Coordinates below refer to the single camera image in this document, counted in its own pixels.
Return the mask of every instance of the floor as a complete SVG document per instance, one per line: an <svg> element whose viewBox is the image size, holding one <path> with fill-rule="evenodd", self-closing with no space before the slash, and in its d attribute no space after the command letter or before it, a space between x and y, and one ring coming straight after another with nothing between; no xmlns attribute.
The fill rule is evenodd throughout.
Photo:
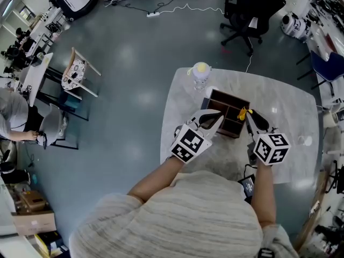
<svg viewBox="0 0 344 258"><path fill-rule="evenodd" d="M153 11L159 2L168 0L126 0L122 5L131 3ZM186 3L194 8L224 8L224 0L174 0L163 10ZM255 52L248 72L299 87L314 94L319 103L319 91L310 91L316 77L296 80L309 70L307 60L295 65L308 51L305 44L282 33L282 17L283 13L278 13L270 20L262 45L252 39ZM65 243L101 197L111 192L127 193L159 165L164 107L176 69L204 61L213 68L246 70L249 57L244 41L235 39L222 48L220 42L230 33L220 30L221 22L227 20L220 11L178 9L147 18L139 10L118 5L105 8L99 1L91 13L74 21L57 39L51 49L52 67L64 70L74 46L103 74L99 77L87 71L86 83L98 98L80 92L84 100L78 113L89 116L89 121L69 118L67 141L78 143L80 150L43 150L27 144L27 149L21 146L19 152L22 166L29 164L29 155L34 155L31 171L55 212ZM48 93L59 90L57 84L44 86ZM46 113L47 105L37 102L37 106ZM307 218L314 189L313 178L275 185L277 221L291 240Z"/></svg>

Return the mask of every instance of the wooden chair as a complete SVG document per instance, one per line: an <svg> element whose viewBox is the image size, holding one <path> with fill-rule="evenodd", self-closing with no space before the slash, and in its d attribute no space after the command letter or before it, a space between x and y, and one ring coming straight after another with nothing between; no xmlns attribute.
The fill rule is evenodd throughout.
<svg viewBox="0 0 344 258"><path fill-rule="evenodd" d="M99 76L101 76L101 73L95 67L93 67L93 65L86 60L74 47L72 47L69 64L63 73L61 85L65 92L80 100L82 100L82 97L74 94L70 90L80 87L95 97L98 97L96 93L82 85L82 81L85 79L84 74L87 65L89 65Z"/></svg>

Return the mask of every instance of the white cable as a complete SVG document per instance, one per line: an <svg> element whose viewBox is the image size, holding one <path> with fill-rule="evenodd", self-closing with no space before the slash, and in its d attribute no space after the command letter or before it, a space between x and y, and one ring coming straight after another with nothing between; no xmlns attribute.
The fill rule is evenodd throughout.
<svg viewBox="0 0 344 258"><path fill-rule="evenodd" d="M217 8L216 10L214 10L213 8L206 8L205 10L202 10L202 9L192 9L192 8L190 8L189 7L189 4L187 3L184 7L180 7L180 6L177 6L177 7L175 7L174 9L173 9L173 11L162 11L162 12L160 12L160 14L162 14L163 12L174 12L176 9L185 9L186 7L188 7L190 10L192 10L192 11L194 11L194 10L199 10L199 11L206 11L206 10L213 10L213 11L217 11L217 10L220 10L220 12L224 15L224 12L222 11L222 9L220 9L220 8Z"/></svg>
<svg viewBox="0 0 344 258"><path fill-rule="evenodd" d="M249 41L249 43L251 44L251 47L253 47L250 38L248 38L248 41ZM252 58L252 55L251 55L250 58L249 58L249 65L247 66L246 72L245 72L245 73L247 73L248 67L251 65L251 58Z"/></svg>

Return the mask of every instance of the hand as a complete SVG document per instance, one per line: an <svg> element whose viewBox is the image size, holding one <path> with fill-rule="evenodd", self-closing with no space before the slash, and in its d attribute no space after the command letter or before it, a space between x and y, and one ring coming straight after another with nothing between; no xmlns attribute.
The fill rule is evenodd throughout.
<svg viewBox="0 0 344 258"><path fill-rule="evenodd" d="M26 140L37 140L38 132L28 131L26 132Z"/></svg>

